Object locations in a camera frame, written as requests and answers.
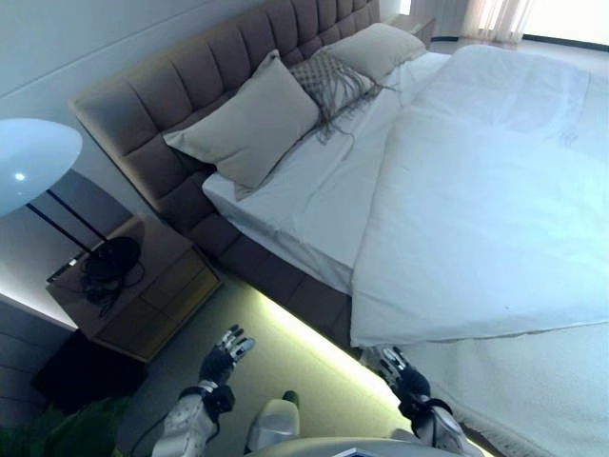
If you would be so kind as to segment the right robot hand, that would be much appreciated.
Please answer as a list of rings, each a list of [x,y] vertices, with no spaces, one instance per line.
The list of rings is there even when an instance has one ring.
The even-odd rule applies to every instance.
[[[380,349],[379,374],[403,401],[418,402],[430,398],[429,382],[397,347]]]

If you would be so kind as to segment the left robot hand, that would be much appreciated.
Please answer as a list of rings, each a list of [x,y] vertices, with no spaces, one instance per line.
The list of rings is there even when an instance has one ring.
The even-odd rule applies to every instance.
[[[199,370],[199,380],[223,385],[237,363],[255,346],[255,340],[244,336],[239,325],[231,326],[204,358]]]

